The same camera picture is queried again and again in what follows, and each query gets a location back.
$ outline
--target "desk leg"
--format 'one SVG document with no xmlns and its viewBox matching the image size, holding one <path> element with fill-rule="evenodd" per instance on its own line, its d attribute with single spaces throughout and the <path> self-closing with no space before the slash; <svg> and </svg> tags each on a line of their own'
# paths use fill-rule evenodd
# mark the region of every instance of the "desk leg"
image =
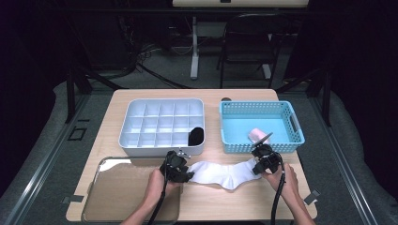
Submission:
<svg viewBox="0 0 398 225">
<path fill-rule="evenodd" d="M 191 64 L 191 79 L 198 79 L 198 66 L 199 66 L 199 54 L 198 54 L 198 36 L 197 36 L 197 23 L 196 17 L 192 18 L 192 64 Z"/>
<path fill-rule="evenodd" d="M 262 66 L 264 72 L 264 78 L 270 79 L 271 78 L 271 69 L 269 68 L 268 64 L 263 64 Z"/>
</svg>

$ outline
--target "pink object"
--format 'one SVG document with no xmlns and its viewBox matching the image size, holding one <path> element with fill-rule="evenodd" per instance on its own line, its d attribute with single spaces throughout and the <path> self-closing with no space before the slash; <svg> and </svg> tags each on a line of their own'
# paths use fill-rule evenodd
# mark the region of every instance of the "pink object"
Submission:
<svg viewBox="0 0 398 225">
<path fill-rule="evenodd" d="M 266 137 L 266 133 L 264 133 L 261 129 L 259 128 L 254 128 L 252 129 L 252 131 L 250 131 L 249 133 L 249 139 L 253 142 L 253 143 L 257 143 L 258 141 L 260 141 L 262 138 Z"/>
</svg>

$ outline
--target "wire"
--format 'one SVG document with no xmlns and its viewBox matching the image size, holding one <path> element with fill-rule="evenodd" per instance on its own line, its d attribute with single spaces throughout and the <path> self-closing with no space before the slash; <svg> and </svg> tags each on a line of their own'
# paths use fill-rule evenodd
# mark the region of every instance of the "wire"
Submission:
<svg viewBox="0 0 398 225">
<path fill-rule="evenodd" d="M 172 47 L 171 49 L 172 49 L 173 52 L 176 53 L 176 54 L 184 55 L 184 54 L 189 53 L 189 52 L 192 50 L 192 47 L 193 47 L 193 46 L 191 45 L 191 46 L 187 46 L 187 47 L 183 47 L 183 46 L 181 46 L 181 47 Z M 184 48 L 189 48 L 189 49 L 186 50 L 185 52 L 179 52 L 179 51 L 176 50 L 176 49 L 184 49 Z"/>
<path fill-rule="evenodd" d="M 181 88 L 181 89 L 192 89 L 192 87 L 177 83 L 177 82 L 173 82 L 167 78 L 164 78 L 163 76 L 161 76 L 160 74 L 148 69 L 147 67 L 144 67 L 142 64 L 137 63 L 137 66 L 140 67 L 141 69 L 143 69 L 144 71 L 146 71 L 147 73 L 149 73 L 150 75 L 158 78 L 161 82 L 165 83 L 166 85 L 169 85 L 172 88 Z"/>
<path fill-rule="evenodd" d="M 156 204 L 155 210 L 152 213 L 152 216 L 150 217 L 150 220 L 148 221 L 147 225 L 152 225 L 153 221 L 155 220 L 156 215 L 159 213 L 159 210 L 161 209 L 161 205 L 163 204 L 164 197 L 166 196 L 166 188 L 167 188 L 167 161 L 168 161 L 168 155 L 166 155 L 166 159 L 164 160 L 164 184 L 163 184 L 163 191 L 161 192 L 161 197 L 158 200 L 158 203 Z"/>
<path fill-rule="evenodd" d="M 187 23 L 187 25 L 188 25 L 188 28 L 190 28 L 190 31 L 191 31 L 191 33 L 192 33 L 191 24 L 188 22 L 188 19 L 187 19 L 187 17 L 184 17 L 184 19 L 185 19 L 185 23 Z"/>
<path fill-rule="evenodd" d="M 275 198 L 274 198 L 274 202 L 272 205 L 272 211 L 271 211 L 271 225 L 275 225 L 275 215 L 276 215 L 276 209 L 278 207 L 278 201 L 279 201 L 279 197 L 281 197 L 281 193 L 282 193 L 282 189 L 283 189 L 283 185 L 284 185 L 284 178 L 286 176 L 286 173 L 284 171 L 284 165 L 283 165 L 283 160 L 282 157 L 279 153 L 275 152 L 275 154 L 278 156 L 281 166 L 282 166 L 282 175 L 281 175 L 281 180 L 279 181 L 279 185 L 278 185 L 278 189 L 275 193 Z"/>
</svg>

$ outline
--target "organizer compartment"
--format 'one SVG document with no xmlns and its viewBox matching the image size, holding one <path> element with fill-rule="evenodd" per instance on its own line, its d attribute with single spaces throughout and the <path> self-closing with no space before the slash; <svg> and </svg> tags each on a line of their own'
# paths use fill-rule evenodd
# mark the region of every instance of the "organizer compartment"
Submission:
<svg viewBox="0 0 398 225">
<path fill-rule="evenodd" d="M 135 99 L 127 109 L 119 145 L 133 157 L 164 157 L 170 150 L 199 155 L 205 140 L 188 146 L 194 128 L 205 130 L 204 104 L 198 98 Z"/>
<path fill-rule="evenodd" d="M 220 103 L 222 143 L 225 153 L 250 153 L 249 133 L 259 128 L 276 152 L 294 152 L 304 142 L 299 121 L 288 101 L 223 101 Z"/>
</svg>

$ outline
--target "chair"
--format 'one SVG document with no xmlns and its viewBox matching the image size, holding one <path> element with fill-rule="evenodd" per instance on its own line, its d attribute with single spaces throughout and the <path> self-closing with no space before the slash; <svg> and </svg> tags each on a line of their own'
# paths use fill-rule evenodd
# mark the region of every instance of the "chair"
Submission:
<svg viewBox="0 0 398 225">
<path fill-rule="evenodd" d="M 225 63 L 259 65 L 258 69 L 264 64 L 272 65 L 270 88 L 281 43 L 289 28 L 290 21 L 281 14 L 240 14 L 233 17 L 225 26 L 217 65 L 217 69 L 221 66 L 220 88 L 224 81 Z"/>
</svg>

